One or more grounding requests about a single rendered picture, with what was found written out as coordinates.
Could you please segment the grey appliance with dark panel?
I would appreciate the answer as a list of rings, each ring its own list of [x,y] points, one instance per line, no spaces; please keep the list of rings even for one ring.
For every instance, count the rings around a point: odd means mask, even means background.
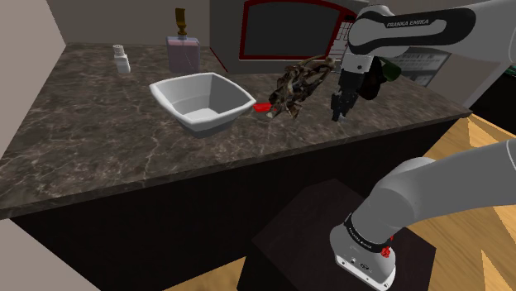
[[[427,87],[450,55],[441,50],[411,47],[390,61],[401,68],[404,77]]]

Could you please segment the white shaker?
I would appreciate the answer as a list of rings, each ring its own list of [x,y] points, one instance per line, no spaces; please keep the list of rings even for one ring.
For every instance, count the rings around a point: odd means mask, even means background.
[[[128,60],[128,56],[122,45],[113,45],[114,61],[117,66],[117,71],[120,74],[128,74],[131,72],[131,66]]]

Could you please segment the pink bottle with brown stopper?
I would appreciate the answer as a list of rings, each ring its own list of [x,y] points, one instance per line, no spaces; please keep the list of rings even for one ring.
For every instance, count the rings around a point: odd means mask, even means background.
[[[200,43],[188,37],[185,9],[175,9],[177,36],[166,37],[169,70],[173,74],[196,74],[200,71]]]

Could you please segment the grey microwave with red trim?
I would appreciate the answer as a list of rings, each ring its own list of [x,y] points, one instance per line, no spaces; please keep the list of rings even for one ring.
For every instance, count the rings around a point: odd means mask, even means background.
[[[230,74],[277,74],[332,52],[368,0],[210,0],[210,49]]]

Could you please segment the dark robot stand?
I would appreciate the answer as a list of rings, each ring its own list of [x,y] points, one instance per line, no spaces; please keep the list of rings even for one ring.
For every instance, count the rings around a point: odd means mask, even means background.
[[[362,197],[337,180],[301,191],[252,240],[238,291],[374,291],[336,264],[331,229]]]

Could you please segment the dark green bottle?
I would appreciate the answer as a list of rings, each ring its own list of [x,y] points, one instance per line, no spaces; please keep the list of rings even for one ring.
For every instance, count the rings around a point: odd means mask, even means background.
[[[401,75],[402,69],[384,59],[375,56],[371,62],[370,69],[365,73],[358,94],[365,100],[373,100],[377,97],[383,83],[393,82]]]

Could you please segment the white square bowl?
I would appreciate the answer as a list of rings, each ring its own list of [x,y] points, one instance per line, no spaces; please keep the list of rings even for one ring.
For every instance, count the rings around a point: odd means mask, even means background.
[[[214,72],[164,79],[149,85],[156,101],[192,136],[225,131],[256,100],[241,86]]]

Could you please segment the brown twisted figure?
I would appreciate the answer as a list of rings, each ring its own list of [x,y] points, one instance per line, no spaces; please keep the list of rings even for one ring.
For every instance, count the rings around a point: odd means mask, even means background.
[[[284,68],[284,75],[277,79],[276,90],[269,97],[268,118],[276,118],[282,112],[287,112],[293,119],[298,116],[303,107],[299,102],[311,96],[336,67],[331,57],[326,57],[323,62],[314,62],[320,56]]]

